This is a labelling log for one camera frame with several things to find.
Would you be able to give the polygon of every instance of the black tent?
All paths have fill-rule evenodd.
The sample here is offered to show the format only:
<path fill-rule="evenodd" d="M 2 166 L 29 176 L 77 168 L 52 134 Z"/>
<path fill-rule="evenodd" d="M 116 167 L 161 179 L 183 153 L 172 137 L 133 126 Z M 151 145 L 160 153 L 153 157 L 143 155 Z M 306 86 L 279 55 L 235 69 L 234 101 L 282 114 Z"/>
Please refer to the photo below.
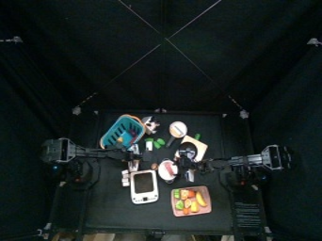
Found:
<path fill-rule="evenodd" d="M 246 111 L 254 152 L 291 147 L 296 167 L 263 193 L 268 226 L 320 240 L 320 1 L 13 0 L 0 12 L 1 234 L 48 221 L 42 141 L 84 135 L 96 112 L 164 109 Z"/>

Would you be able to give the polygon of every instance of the white tablet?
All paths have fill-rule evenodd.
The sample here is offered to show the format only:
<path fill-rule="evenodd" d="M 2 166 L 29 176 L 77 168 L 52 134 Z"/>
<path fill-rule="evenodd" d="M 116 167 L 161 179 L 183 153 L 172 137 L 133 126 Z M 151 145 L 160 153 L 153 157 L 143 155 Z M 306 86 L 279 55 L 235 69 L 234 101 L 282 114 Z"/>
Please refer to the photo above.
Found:
<path fill-rule="evenodd" d="M 133 204 L 144 204 L 159 199 L 156 172 L 153 170 L 131 172 L 129 180 Z"/>

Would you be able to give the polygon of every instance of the teal plastic basket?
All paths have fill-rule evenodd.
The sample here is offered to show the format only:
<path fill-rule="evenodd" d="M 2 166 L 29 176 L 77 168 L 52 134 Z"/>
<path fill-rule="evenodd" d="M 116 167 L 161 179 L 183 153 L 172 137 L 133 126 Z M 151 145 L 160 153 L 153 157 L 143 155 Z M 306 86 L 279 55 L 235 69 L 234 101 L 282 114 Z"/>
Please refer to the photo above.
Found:
<path fill-rule="evenodd" d="M 115 145 L 119 140 L 125 148 L 139 142 L 144 135 L 144 124 L 131 115 L 121 115 L 99 141 L 100 147 Z"/>

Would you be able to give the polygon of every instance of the red object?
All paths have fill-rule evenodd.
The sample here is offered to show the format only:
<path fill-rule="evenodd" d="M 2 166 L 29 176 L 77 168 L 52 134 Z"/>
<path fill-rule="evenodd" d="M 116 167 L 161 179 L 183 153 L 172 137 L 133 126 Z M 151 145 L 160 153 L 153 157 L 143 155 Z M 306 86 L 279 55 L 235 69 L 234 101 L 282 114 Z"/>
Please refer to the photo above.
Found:
<path fill-rule="evenodd" d="M 165 166 L 165 169 L 167 169 L 168 174 L 169 174 L 171 176 L 173 176 L 175 173 L 173 173 L 173 170 L 172 170 L 172 168 L 171 168 L 172 165 L 171 165 L 169 163 L 164 163 L 164 166 Z"/>
<path fill-rule="evenodd" d="M 135 140 L 136 140 L 136 137 L 133 137 L 133 138 L 131 139 L 131 141 L 129 141 L 129 145 L 131 145 L 131 146 L 133 145 Z"/>

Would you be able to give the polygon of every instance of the green vegetable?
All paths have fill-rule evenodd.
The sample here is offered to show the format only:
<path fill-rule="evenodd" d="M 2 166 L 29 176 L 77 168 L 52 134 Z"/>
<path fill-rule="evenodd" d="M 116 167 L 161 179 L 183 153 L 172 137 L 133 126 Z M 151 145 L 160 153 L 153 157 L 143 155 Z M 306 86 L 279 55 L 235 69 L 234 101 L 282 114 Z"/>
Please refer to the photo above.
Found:
<path fill-rule="evenodd" d="M 160 139 L 160 138 L 157 138 L 157 143 L 163 146 L 164 144 L 165 144 L 165 142 L 164 142 L 164 140 L 163 139 Z"/>
<path fill-rule="evenodd" d="M 181 210 L 184 208 L 184 203 L 183 203 L 183 200 L 179 200 L 176 202 L 176 209 Z"/>
<path fill-rule="evenodd" d="M 147 142 L 147 141 L 153 141 L 153 138 L 147 138 L 144 141 L 145 141 L 145 142 Z"/>
<path fill-rule="evenodd" d="M 153 141 L 155 148 L 159 149 L 161 147 L 160 143 L 157 141 Z"/>
<path fill-rule="evenodd" d="M 199 133 L 195 135 L 195 139 L 200 140 L 200 134 Z"/>
<path fill-rule="evenodd" d="M 180 198 L 180 190 L 179 189 L 173 190 L 173 196 L 175 196 L 175 199 Z"/>

